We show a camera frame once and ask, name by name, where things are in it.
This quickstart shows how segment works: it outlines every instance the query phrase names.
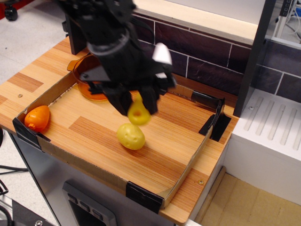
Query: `black clip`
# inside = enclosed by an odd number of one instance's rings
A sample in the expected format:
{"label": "black clip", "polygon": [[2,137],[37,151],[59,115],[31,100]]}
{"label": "black clip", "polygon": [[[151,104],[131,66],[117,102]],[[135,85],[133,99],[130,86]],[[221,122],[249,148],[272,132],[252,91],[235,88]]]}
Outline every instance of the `black clip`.
{"label": "black clip", "polygon": [[231,121],[231,118],[224,114],[225,99],[218,99],[196,91],[193,91],[191,99],[216,111],[216,114],[213,114],[207,120],[199,133],[205,136],[209,128],[213,126],[210,138],[212,140],[219,141]]}

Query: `yellow toy potato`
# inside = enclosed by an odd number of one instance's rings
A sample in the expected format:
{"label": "yellow toy potato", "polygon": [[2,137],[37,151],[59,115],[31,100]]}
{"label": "yellow toy potato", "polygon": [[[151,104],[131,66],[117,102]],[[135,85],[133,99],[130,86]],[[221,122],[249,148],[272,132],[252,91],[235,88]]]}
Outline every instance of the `yellow toy potato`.
{"label": "yellow toy potato", "polygon": [[117,130],[119,142],[131,150],[139,150],[144,146],[145,136],[141,129],[131,123],[125,123]]}

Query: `wood grain surface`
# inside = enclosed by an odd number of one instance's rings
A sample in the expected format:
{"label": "wood grain surface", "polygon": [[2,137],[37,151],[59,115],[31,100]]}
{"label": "wood grain surface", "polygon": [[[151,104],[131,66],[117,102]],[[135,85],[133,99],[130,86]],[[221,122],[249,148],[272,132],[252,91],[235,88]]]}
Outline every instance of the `wood grain surface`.
{"label": "wood grain surface", "polygon": [[[3,83],[0,86],[1,127],[15,134],[12,120],[68,73],[66,69],[71,60],[86,54],[85,49],[72,55],[66,38]],[[185,82],[195,86],[194,82]],[[178,225],[188,220],[238,120],[231,115],[235,96],[198,84],[198,89],[202,88],[226,98],[226,113],[232,120],[219,142],[208,141],[170,204],[160,210],[160,215]],[[73,167],[93,178],[101,181],[95,172],[103,169],[162,194],[174,185],[201,144],[204,136],[198,130],[213,112],[169,93],[161,97],[158,108],[150,123],[141,126],[146,136],[145,147],[130,151],[116,137],[118,127],[129,122],[128,118],[120,115],[108,101],[87,100],[75,85],[50,106],[50,123],[43,134],[60,147],[61,151],[51,153],[53,156],[63,159],[68,155],[70,161],[80,163]]]}

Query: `button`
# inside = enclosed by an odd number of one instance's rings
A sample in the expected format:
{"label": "button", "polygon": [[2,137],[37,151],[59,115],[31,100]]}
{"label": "button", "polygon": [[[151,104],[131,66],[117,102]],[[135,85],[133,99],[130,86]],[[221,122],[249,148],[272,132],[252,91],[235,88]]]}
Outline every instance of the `button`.
{"label": "button", "polygon": [[93,210],[93,215],[94,215],[94,217],[96,217],[97,219],[103,221],[103,217],[102,217],[102,215],[101,215],[99,212]]}
{"label": "button", "polygon": [[90,212],[90,208],[83,202],[80,202],[80,206],[87,212]]}
{"label": "button", "polygon": [[70,200],[71,202],[74,202],[75,204],[78,203],[78,202],[77,202],[77,199],[76,199],[74,196],[68,194],[68,198],[69,198],[69,200]]}

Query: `orange plastic bowl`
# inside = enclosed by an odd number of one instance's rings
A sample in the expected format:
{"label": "orange plastic bowl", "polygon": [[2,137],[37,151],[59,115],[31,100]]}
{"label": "orange plastic bowl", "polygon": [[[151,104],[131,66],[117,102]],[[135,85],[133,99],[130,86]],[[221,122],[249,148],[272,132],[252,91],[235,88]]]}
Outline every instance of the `orange plastic bowl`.
{"label": "orange plastic bowl", "polygon": [[85,81],[80,79],[80,74],[89,69],[101,65],[99,60],[93,55],[87,55],[79,60],[73,60],[69,63],[67,70],[70,71],[78,84],[79,91],[82,95],[91,100],[105,100],[107,97],[104,94],[91,94],[89,91],[90,86]]}

